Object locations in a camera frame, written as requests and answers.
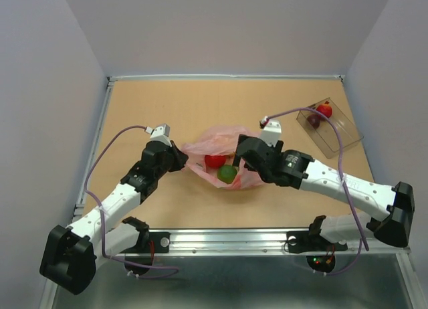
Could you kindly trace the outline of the green fruit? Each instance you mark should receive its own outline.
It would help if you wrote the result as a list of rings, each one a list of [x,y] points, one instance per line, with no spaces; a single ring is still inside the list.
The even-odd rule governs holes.
[[[226,184],[232,184],[237,176],[237,169],[233,165],[223,165],[217,171],[217,178]]]

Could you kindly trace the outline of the red apple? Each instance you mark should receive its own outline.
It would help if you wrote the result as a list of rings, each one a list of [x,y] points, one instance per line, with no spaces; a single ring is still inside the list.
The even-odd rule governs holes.
[[[210,169],[219,169],[227,162],[226,155],[205,155],[205,165]]]

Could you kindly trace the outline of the pink plastic bag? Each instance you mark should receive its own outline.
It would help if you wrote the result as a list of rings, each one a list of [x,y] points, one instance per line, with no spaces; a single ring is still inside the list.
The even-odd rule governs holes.
[[[181,151],[189,157],[186,163],[187,168],[218,189],[240,190],[263,185],[263,181],[257,173],[243,167],[243,161],[240,162],[237,175],[230,184],[218,179],[217,171],[209,169],[205,163],[206,155],[223,155],[232,160],[240,134],[255,137],[259,135],[257,132],[239,125],[208,128],[194,143],[185,143],[182,146]]]

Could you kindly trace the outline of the dark purple fruit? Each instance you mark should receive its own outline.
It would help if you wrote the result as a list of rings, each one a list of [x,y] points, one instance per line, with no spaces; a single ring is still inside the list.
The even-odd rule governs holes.
[[[320,126],[320,117],[317,114],[311,114],[306,118],[306,122],[316,130]]]

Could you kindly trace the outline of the red pomegranate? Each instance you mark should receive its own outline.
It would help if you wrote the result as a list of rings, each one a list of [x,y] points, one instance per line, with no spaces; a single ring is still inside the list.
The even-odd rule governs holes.
[[[333,114],[333,108],[329,101],[325,101],[324,103],[318,105],[316,110],[327,118],[330,118]]]

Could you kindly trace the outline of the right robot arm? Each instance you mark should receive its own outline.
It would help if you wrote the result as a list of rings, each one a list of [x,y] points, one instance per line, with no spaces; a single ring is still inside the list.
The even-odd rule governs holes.
[[[235,163],[256,172],[265,183],[321,194],[349,205],[352,219],[318,217],[308,232],[309,244],[322,249],[329,243],[372,233],[377,240],[407,247],[415,213],[413,187],[368,182],[332,169],[308,154],[283,150],[283,142],[267,144],[260,138],[239,135]]]

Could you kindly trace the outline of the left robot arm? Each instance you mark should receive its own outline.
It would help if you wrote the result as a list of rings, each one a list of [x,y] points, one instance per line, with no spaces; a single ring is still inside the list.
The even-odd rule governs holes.
[[[144,250],[148,226],[126,214],[154,193],[161,177],[183,169],[188,159],[173,142],[148,142],[141,159],[105,200],[67,227],[57,225],[50,231],[40,274],[72,294],[80,294],[105,260],[127,248]]]

